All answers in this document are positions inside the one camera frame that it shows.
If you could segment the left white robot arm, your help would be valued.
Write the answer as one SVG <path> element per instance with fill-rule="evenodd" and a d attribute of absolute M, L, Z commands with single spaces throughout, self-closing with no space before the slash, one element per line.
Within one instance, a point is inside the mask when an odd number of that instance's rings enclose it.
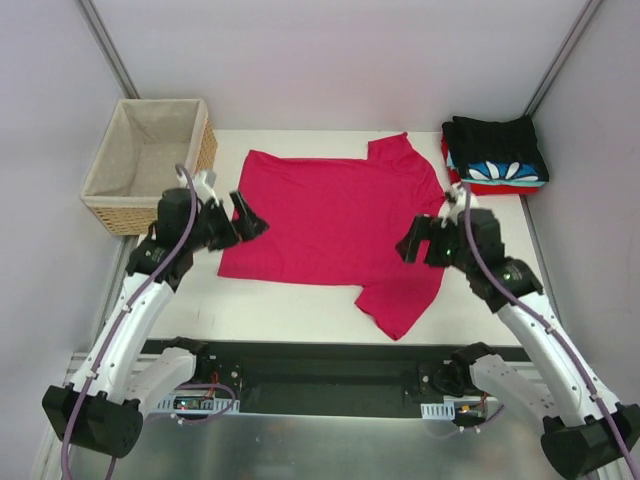
<path fill-rule="evenodd" d="M 44 412 L 68 453 L 73 446 L 112 458 L 127 456 L 144 419 L 177 387 L 204 387 L 213 378 L 207 344 L 177 337 L 139 374 L 133 372 L 151 327 L 177 292 L 197 251 L 220 251 L 264 234 L 268 223 L 233 191 L 228 217 L 214 196 L 189 188 L 159 199 L 157 218 L 131 253 L 119 299 L 81 367 L 64 386 L 51 386 Z"/>

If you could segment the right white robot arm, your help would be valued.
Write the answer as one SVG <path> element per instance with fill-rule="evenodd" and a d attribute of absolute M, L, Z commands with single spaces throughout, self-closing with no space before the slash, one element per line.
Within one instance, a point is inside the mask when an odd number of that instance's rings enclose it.
<path fill-rule="evenodd" d="M 639 440 L 638 405 L 623 404 L 577 351 L 535 274 L 506 255 L 493 213 L 472 208 L 449 218 L 418 215 L 396 250 L 415 262 L 423 243 L 426 265 L 465 275 L 472 292 L 519 340 L 544 384 L 538 387 L 478 342 L 455 351 L 432 375 L 432 388 L 496 398 L 537 431 L 547 461 L 564 479 L 638 478 L 631 455 Z"/>

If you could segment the wicker basket with liner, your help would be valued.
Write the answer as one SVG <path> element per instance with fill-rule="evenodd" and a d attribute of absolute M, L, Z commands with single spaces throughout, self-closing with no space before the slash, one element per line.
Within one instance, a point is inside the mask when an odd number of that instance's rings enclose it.
<path fill-rule="evenodd" d="M 161 194 L 213 166 L 217 140 L 202 99 L 124 99 L 116 104 L 81 191 L 111 234 L 138 236 L 157 218 Z"/>

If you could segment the pink t shirt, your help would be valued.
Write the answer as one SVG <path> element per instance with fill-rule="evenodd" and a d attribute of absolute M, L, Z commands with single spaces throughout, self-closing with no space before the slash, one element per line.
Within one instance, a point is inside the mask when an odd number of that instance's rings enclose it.
<path fill-rule="evenodd" d="M 443 269 L 406 263 L 396 245 L 444 201 L 407 134 L 372 140 L 364 159 L 281 158 L 251 150 L 239 190 L 268 230 L 224 252 L 221 277 L 358 286 L 355 304 L 399 340 L 435 300 Z"/>

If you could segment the red t shirt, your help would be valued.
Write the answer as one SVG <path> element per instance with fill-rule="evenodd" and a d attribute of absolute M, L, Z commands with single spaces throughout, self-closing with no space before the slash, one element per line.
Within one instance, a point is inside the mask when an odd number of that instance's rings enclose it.
<path fill-rule="evenodd" d="M 458 183 L 461 178 L 453 166 L 452 158 L 448 149 L 446 138 L 441 138 L 441 153 L 445 161 L 447 175 L 451 183 Z M 471 190 L 475 195 L 531 195 L 536 193 L 539 188 L 537 186 L 513 186 L 500 184 L 472 184 Z"/>

